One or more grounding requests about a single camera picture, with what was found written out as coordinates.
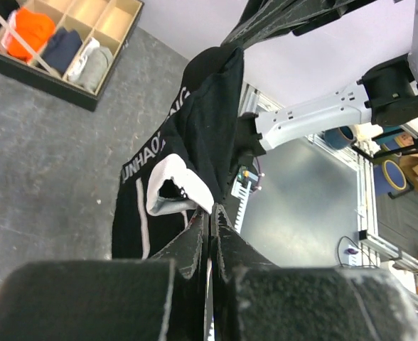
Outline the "black white trimmed underwear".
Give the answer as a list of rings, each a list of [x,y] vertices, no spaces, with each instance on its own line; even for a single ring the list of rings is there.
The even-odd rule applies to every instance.
[[[220,202],[230,170],[244,51],[212,47],[186,66],[178,94],[152,136],[122,166],[113,259],[147,259]]]

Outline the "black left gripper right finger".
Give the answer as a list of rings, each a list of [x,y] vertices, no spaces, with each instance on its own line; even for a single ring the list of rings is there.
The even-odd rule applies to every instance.
[[[418,313],[382,269],[282,268],[216,204],[212,232],[216,340],[418,340]]]

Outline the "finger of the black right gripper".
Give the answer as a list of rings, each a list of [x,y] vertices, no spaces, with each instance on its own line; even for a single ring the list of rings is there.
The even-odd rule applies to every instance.
[[[241,18],[223,41],[248,48],[284,36],[335,8],[335,1],[248,1]]]

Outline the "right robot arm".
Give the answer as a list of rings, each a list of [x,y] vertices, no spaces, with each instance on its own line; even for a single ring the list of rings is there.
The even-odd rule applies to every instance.
[[[301,36],[368,5],[367,1],[248,1],[225,39],[248,48],[293,33]],[[399,126],[418,117],[418,1],[411,50],[369,69],[359,80],[302,104],[237,121],[235,152],[261,156],[305,135],[340,126]]]

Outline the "grey white rolled underwear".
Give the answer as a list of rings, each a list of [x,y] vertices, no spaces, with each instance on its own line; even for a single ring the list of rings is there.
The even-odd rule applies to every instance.
[[[100,45],[96,38],[91,38],[68,70],[67,80],[87,91],[95,92],[112,60],[111,50]]]

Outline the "orange rolled underwear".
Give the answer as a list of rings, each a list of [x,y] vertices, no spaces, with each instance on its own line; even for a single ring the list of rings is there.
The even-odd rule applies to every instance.
[[[55,23],[44,13],[36,13],[22,7],[12,13],[7,23],[37,53],[53,35]],[[14,58],[29,62],[33,56],[8,32],[5,31],[0,49]]]

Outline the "black divided storage box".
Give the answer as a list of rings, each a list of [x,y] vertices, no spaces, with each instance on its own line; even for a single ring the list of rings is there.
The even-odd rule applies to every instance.
[[[0,1],[0,74],[94,111],[142,1]]]

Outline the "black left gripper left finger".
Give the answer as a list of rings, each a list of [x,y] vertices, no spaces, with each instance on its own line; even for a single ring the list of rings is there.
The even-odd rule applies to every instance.
[[[150,259],[40,261],[0,288],[0,340],[205,340],[208,215]]]

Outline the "blue tape roll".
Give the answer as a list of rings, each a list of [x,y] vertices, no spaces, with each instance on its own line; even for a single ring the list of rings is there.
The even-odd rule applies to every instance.
[[[373,168],[375,195],[399,198],[407,193],[408,184],[399,165],[390,159]]]

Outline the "navy rolled underwear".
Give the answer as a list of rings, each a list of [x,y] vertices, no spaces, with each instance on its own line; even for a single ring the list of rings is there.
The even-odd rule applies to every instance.
[[[42,59],[61,75],[65,73],[82,45],[82,39],[76,30],[68,31],[60,27],[48,40]]]

